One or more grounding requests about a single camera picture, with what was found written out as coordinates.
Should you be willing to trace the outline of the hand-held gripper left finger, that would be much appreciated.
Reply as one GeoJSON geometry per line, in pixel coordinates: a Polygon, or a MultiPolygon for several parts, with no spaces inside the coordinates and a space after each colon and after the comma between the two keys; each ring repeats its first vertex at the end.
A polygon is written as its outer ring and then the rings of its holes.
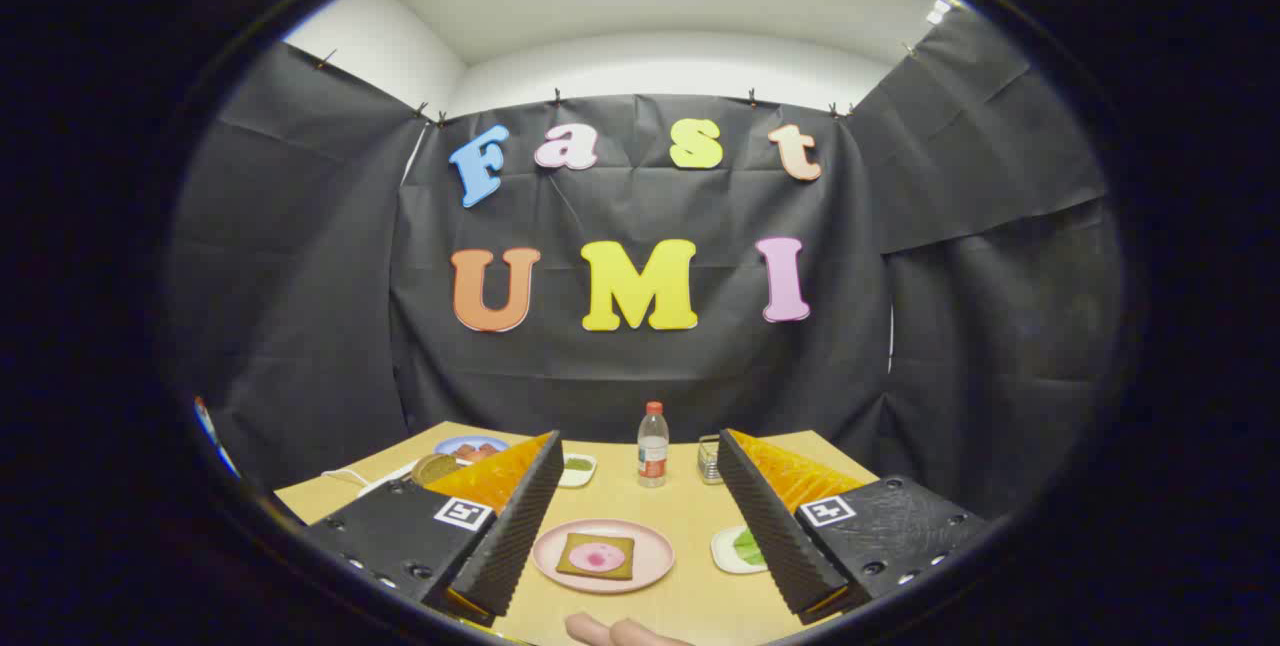
{"type": "Polygon", "coordinates": [[[421,485],[392,478],[303,531],[349,574],[489,626],[507,614],[564,469],[561,432],[421,485]]]}

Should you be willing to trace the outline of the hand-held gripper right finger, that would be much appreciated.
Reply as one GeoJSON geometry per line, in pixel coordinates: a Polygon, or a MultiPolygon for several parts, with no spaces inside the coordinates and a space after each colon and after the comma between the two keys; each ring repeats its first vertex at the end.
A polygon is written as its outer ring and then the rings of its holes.
{"type": "Polygon", "coordinates": [[[913,478],[855,478],[722,429],[719,475],[787,609],[804,624],[893,594],[959,554],[988,521],[913,478]]]}

